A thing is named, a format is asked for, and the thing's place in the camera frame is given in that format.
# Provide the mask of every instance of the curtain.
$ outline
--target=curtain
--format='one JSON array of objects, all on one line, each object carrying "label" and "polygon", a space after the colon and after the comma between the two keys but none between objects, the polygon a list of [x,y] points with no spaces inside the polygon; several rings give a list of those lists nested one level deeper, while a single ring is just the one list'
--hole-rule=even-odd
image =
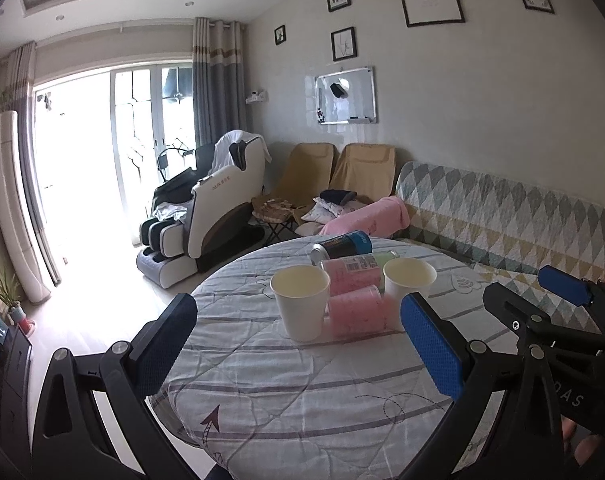
[{"label": "curtain", "polygon": [[246,129],[240,23],[218,21],[212,27],[207,18],[196,18],[193,62],[196,146]]},{"label": "curtain", "polygon": [[44,232],[45,221],[42,199],[34,161],[34,75],[36,72],[36,43],[18,47],[7,60],[4,91],[9,98],[9,109],[18,112],[18,160],[25,188],[26,206],[36,241],[47,271],[54,285],[60,283],[60,274]]}]

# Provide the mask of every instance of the sofa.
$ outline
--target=sofa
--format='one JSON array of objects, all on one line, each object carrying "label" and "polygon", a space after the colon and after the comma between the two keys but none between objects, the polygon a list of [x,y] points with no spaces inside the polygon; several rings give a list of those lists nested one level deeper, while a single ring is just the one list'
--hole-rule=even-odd
[{"label": "sofa", "polygon": [[605,208],[560,191],[487,173],[408,162],[396,186],[409,228],[397,238],[466,262],[550,314],[555,324],[598,333],[582,307],[544,290],[538,269],[605,280]]}]

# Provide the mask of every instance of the sliding glass door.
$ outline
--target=sliding glass door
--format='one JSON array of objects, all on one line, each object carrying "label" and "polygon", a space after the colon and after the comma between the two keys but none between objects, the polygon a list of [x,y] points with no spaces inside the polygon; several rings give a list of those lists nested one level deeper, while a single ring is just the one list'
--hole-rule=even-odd
[{"label": "sliding glass door", "polygon": [[142,66],[111,73],[114,158],[132,243],[151,217],[154,190],[194,167],[196,134],[192,68],[187,64]]}]

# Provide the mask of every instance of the white standing air conditioner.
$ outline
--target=white standing air conditioner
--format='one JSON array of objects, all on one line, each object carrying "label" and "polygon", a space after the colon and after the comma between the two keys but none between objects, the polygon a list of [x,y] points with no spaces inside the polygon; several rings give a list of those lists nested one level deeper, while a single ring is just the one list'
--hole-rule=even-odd
[{"label": "white standing air conditioner", "polygon": [[18,158],[18,114],[0,114],[0,228],[16,276],[31,303],[54,289],[28,215]]}]

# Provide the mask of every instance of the tiled floor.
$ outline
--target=tiled floor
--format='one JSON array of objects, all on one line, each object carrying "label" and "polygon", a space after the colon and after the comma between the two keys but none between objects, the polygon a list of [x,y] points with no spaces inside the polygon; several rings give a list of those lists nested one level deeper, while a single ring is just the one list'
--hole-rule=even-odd
[{"label": "tiled floor", "polygon": [[[191,293],[209,274],[196,275],[169,290],[150,282],[135,265],[138,250],[111,245],[108,253],[89,251],[70,258],[63,268],[63,282],[40,306],[25,309],[38,328],[33,345],[29,377],[28,422],[32,436],[36,409],[52,354],[65,347],[74,355],[105,351],[118,340],[131,340],[148,321],[156,319],[172,298]],[[140,468],[120,432],[105,394],[96,394],[109,435],[123,463]],[[204,478],[214,462],[200,449],[170,436],[172,443],[196,473]]]}]

